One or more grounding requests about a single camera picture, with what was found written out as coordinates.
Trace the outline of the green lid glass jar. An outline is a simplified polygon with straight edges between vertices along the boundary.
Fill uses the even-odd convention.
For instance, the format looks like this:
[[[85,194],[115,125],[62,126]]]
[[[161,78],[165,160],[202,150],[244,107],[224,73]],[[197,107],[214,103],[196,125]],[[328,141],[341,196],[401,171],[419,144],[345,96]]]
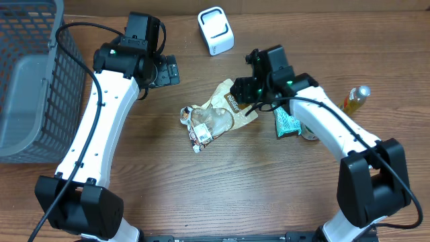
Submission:
[[[304,123],[301,123],[301,135],[306,140],[317,140],[318,137]]]

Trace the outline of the small brown snack packet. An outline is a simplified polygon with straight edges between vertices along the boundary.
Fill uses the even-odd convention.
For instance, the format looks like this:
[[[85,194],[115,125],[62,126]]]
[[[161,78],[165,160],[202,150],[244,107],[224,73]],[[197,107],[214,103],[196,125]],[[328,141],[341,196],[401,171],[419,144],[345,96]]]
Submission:
[[[214,137],[210,133],[206,124],[202,123],[197,126],[193,125],[191,121],[192,111],[193,108],[189,106],[182,108],[180,122],[187,126],[191,146],[195,153],[199,153],[214,140]]]

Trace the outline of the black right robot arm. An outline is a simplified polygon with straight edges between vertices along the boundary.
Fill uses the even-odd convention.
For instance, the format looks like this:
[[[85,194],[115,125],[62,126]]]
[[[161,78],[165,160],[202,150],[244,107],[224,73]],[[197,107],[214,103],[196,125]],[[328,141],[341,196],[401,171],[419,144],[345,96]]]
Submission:
[[[402,145],[364,130],[308,73],[295,74],[282,46],[255,49],[245,61],[253,72],[235,80],[230,92],[236,101],[254,110],[283,108],[339,162],[338,213],[315,232],[286,233],[286,241],[377,241],[382,220],[414,199]]]

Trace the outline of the brown Panera snack bag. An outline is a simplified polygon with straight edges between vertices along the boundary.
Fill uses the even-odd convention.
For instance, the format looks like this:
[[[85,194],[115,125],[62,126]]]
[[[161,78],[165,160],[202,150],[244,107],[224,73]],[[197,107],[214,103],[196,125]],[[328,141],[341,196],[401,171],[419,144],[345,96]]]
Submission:
[[[238,104],[230,93],[231,79],[219,84],[210,99],[201,106],[192,105],[191,121],[194,126],[206,124],[214,139],[225,132],[239,129],[258,118],[256,111],[246,113],[251,104]]]

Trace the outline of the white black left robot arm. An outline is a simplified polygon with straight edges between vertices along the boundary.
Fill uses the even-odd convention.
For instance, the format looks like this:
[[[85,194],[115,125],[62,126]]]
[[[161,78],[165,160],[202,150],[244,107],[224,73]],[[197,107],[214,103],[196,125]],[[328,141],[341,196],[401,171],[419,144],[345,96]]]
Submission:
[[[180,82],[174,56],[163,55],[164,23],[132,12],[123,32],[95,51],[87,68],[93,84],[75,138],[52,177],[40,176],[35,195],[43,221],[83,241],[143,241],[110,191],[113,156],[134,102],[152,88]]]

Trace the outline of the teal wipes packet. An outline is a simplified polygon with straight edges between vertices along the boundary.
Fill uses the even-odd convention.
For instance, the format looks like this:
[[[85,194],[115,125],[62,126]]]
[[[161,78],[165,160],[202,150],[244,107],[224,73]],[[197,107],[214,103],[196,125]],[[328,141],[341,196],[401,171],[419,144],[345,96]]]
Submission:
[[[273,113],[275,116],[275,129],[278,138],[290,134],[300,135],[302,133],[300,121],[290,116],[283,108],[277,108]]]

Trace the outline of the yellow drink bottle silver cap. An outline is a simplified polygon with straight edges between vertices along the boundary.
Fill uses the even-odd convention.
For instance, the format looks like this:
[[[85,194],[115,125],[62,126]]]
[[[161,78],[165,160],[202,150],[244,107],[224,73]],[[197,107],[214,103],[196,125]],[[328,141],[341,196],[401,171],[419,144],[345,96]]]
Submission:
[[[339,104],[339,109],[350,116],[364,105],[370,94],[371,90],[368,86],[354,87]]]

